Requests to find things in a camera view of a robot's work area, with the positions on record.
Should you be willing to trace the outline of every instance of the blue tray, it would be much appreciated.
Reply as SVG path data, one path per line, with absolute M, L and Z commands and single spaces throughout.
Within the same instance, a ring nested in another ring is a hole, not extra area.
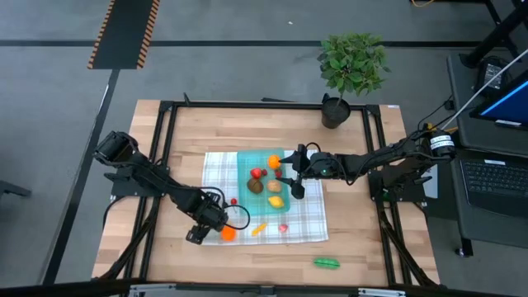
M 250 215 L 276 215 L 290 210 L 290 195 L 286 184 L 280 184 L 282 188 L 279 193 L 268 191 L 266 187 L 269 181 L 275 180 L 275 171 L 267 165 L 267 159 L 273 154 L 281 159 L 284 158 L 284 150 L 280 148 L 240 151 L 237 153 L 238 201 L 241 206 L 247 208 Z M 264 190 L 259 194 L 251 192 L 247 186 L 248 181 L 252 178 L 250 171 L 253 168 L 267 170 L 267 176 L 260 178 Z M 280 169 L 283 177 L 285 177 L 284 165 L 281 164 Z M 279 209 L 272 207 L 267 200 L 271 196 L 282 198 L 284 207 Z

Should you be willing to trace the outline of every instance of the concrete floor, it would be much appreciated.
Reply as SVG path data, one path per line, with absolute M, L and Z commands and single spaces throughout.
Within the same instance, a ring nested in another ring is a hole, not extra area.
M 4 0 L 2 39 L 92 40 L 108 2 Z M 496 1 L 499 13 L 512 10 Z M 481 40 L 494 27 L 484 5 L 404 0 L 163 0 L 155 40 L 321 40 L 345 31 L 385 40 Z M 526 47 L 526 29 L 512 37 Z M 40 282 L 59 216 L 73 183 L 110 71 L 87 70 L 91 48 L 0 47 L 0 179 L 33 190 L 29 199 L 0 200 L 0 286 Z M 450 95 L 446 56 L 454 49 L 387 49 L 383 88 L 350 103 L 398 104 L 407 131 Z M 508 56 L 508 52 L 498 52 Z M 101 135 L 128 130 L 138 99 L 320 101 L 315 48 L 151 48 L 141 71 L 121 71 Z M 438 112 L 431 121 L 448 113 Z M 59 282 L 88 280 L 101 237 L 111 184 L 93 164 Z M 528 295 L 528 250 L 474 243 L 460 259 L 456 222 L 429 221 L 441 282 L 451 288 Z M 202 295 L 193 292 L 189 295 Z

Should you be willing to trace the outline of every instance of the toy lemon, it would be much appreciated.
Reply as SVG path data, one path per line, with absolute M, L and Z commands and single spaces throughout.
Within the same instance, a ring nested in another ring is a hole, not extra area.
M 279 196 L 272 196 L 267 200 L 270 201 L 271 206 L 274 208 L 284 207 L 284 201 Z

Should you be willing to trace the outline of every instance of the toy orange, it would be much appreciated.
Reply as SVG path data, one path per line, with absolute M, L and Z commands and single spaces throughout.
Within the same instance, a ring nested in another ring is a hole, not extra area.
M 281 160 L 281 158 L 279 158 L 279 156 L 271 155 L 267 159 L 267 166 L 269 166 L 273 170 L 279 169 L 281 167 L 281 164 L 279 163 L 279 160 Z
M 233 241 L 237 237 L 237 230 L 224 226 L 220 235 L 224 241 Z

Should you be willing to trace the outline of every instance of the potted plant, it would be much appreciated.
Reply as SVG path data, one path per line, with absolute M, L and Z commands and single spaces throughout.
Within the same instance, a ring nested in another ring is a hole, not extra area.
M 359 96 L 363 90 L 368 94 L 381 88 L 384 79 L 380 78 L 380 70 L 390 72 L 390 69 L 384 66 L 384 47 L 377 45 L 380 41 L 368 33 L 349 33 L 330 35 L 321 42 L 323 53 L 318 57 L 321 78 L 327 80 L 328 87 L 339 91 L 339 98 L 327 94 L 323 98 L 325 127 L 337 128 L 350 115 L 350 106 L 342 100 L 344 92 L 356 92 Z

